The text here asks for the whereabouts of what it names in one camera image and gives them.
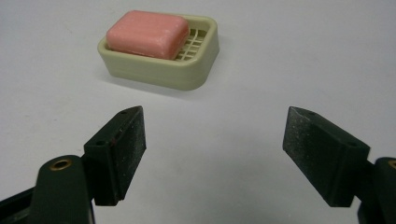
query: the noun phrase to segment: soap dish grid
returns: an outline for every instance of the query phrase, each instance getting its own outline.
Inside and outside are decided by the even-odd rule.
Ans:
[[[183,62],[192,59],[204,42],[207,31],[190,29],[190,35],[181,51],[176,56],[176,61]]]

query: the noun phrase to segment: pink soap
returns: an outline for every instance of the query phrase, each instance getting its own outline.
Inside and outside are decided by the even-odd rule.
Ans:
[[[174,60],[189,32],[182,17],[130,11],[107,31],[106,40],[115,51]]]

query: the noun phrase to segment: soap dish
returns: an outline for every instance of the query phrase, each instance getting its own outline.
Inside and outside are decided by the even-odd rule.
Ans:
[[[202,86],[219,53],[218,26],[208,17],[179,16],[189,23],[190,36],[173,61],[113,51],[104,37],[98,51],[110,75],[181,91]]]

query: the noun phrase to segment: brass screw hole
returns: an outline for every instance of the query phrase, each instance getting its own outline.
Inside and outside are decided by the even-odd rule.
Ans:
[[[66,169],[67,167],[69,167],[72,164],[72,161],[69,159],[65,159],[65,160],[60,160],[60,161],[56,161],[55,163],[53,163],[49,169],[51,171],[60,171],[63,169]]]
[[[393,169],[396,169],[396,161],[388,161],[388,164],[393,167]]]

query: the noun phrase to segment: white table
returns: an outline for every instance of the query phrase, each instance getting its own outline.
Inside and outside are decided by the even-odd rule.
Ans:
[[[208,16],[220,53],[176,91],[111,77],[96,51],[126,11]],[[395,157],[394,1],[1,1],[0,200],[39,167],[142,105],[148,149],[126,200],[96,223],[358,223],[282,150],[288,107],[318,112]]]

